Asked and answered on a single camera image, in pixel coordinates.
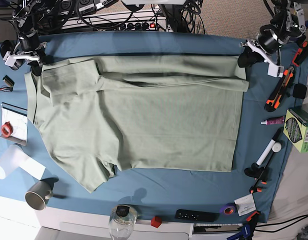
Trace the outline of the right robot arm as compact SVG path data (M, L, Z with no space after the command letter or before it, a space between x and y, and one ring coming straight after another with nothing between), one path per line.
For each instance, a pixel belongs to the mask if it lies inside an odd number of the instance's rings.
M23 63L31 67L35 76L40 76L46 57L46 42L41 42L38 33L38 17L51 12L55 0L20 0L10 20L17 35L16 43L6 40L0 53L5 65L18 70Z

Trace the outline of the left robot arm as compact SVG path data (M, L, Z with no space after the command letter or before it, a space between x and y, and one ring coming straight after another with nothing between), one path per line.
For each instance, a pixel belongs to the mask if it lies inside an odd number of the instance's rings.
M282 77L284 67L280 63L280 48L288 43L299 46L306 39L308 21L305 20L302 0L273 0L274 7L264 4L272 19L260 27L255 38L241 43L243 53L238 58L238 66L247 68L258 62L268 63L267 74Z

